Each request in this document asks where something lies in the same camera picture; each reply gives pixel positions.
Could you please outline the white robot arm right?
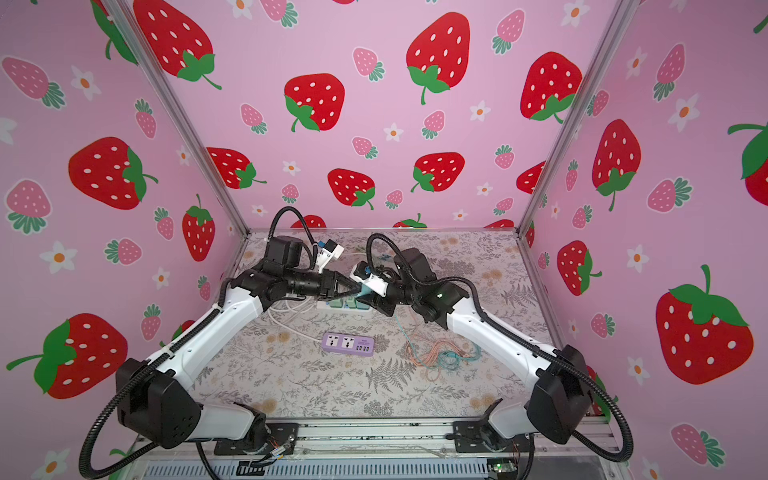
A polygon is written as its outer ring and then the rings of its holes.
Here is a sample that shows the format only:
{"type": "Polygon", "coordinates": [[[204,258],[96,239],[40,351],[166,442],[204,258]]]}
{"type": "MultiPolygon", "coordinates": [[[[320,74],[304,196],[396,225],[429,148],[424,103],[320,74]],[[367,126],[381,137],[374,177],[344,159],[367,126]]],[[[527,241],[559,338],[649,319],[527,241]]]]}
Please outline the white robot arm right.
{"type": "Polygon", "coordinates": [[[370,259],[356,269],[372,291],[369,304],[390,316],[407,305],[427,323],[471,341],[505,365],[528,391],[524,402],[495,401],[476,421],[473,440],[489,450],[504,450],[519,435],[539,434],[560,445],[575,439],[599,457],[621,463],[634,452],[631,428],[618,404],[590,377],[581,352],[570,345],[557,349],[507,325],[481,304],[470,280],[439,278],[417,249],[396,251],[395,265],[375,266],[370,259]],[[579,430],[593,401],[605,403],[621,436],[618,451],[599,446],[579,430]]]}

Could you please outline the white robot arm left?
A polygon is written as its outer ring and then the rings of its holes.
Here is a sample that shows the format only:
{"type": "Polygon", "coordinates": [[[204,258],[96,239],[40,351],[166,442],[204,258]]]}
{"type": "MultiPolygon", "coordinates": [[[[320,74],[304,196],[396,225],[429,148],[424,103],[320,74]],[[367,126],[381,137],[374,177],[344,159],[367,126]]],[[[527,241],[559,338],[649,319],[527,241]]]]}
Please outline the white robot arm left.
{"type": "Polygon", "coordinates": [[[144,361],[126,360],[116,374],[115,396],[83,443],[80,475],[85,479],[108,477],[155,448],[170,450],[182,443],[229,442],[247,453],[262,453],[262,464],[276,459],[283,450],[273,446],[263,412],[241,403],[205,406],[190,390],[226,344],[273,304],[287,299],[336,300],[360,293],[370,277],[370,265],[363,263],[350,276],[328,269],[341,251],[333,241],[307,246],[295,237],[270,238],[264,257],[226,280],[217,301],[189,329],[144,361]],[[300,256],[306,249],[310,265],[302,268],[300,256]],[[92,453],[111,415],[149,443],[117,463],[97,469],[92,465],[92,453]]]}

